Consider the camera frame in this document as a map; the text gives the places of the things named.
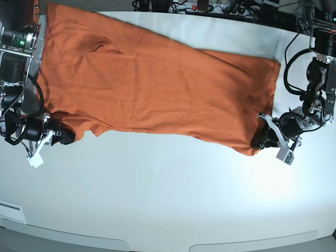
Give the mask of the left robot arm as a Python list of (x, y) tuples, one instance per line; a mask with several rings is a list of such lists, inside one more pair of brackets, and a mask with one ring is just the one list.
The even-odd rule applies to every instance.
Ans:
[[(286, 60), (283, 82), (286, 90), (299, 96), (302, 106), (289, 110), (279, 118), (265, 122), (263, 129), (251, 141), (254, 149), (280, 148), (293, 140), (293, 151), (300, 142), (300, 136), (332, 122), (335, 106), (335, 12), (323, 12), (314, 5), (306, 7), (306, 18), (310, 28), (309, 47)], [(306, 90), (288, 82), (292, 64), (302, 55), (314, 53), (308, 65)]]

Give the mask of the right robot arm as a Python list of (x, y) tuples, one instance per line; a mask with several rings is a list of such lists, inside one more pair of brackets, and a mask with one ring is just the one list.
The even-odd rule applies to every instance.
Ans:
[[(11, 145), (29, 142), (25, 149), (35, 158), (43, 145), (71, 144), (75, 135), (44, 111), (44, 95), (30, 73), (40, 24), (39, 1), (1, 1), (1, 136)], [(26, 82), (39, 97), (39, 109), (24, 114)]]

